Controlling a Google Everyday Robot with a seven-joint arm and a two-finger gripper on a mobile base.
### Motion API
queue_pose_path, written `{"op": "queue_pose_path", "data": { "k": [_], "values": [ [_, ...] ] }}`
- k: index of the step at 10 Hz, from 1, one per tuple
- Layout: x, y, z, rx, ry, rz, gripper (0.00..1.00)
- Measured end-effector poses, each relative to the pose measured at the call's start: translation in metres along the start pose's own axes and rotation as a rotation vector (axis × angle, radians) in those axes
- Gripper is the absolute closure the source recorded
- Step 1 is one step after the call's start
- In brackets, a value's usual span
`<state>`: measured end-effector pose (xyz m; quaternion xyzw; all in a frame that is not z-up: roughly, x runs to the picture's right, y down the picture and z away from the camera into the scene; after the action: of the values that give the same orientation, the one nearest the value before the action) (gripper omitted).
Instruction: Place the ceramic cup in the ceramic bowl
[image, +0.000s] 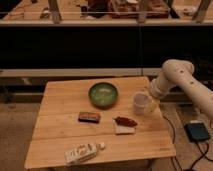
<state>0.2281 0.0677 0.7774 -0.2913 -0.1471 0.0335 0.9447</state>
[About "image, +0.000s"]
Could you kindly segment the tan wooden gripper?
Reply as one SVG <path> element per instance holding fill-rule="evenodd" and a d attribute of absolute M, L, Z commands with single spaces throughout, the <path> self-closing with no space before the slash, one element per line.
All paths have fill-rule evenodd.
<path fill-rule="evenodd" d="M 145 112 L 152 113 L 159 106 L 159 100 L 151 96 L 147 89 L 144 90 L 144 94 L 148 97 L 148 102 L 145 105 Z"/>

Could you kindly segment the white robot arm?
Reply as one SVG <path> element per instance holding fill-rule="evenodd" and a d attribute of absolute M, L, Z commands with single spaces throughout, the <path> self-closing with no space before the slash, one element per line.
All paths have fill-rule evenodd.
<path fill-rule="evenodd" d="M 213 91 L 193 77 L 194 65 L 190 61 L 169 59 L 161 73 L 149 86 L 149 94 L 162 99 L 175 86 L 180 87 L 190 100 L 213 122 Z"/>

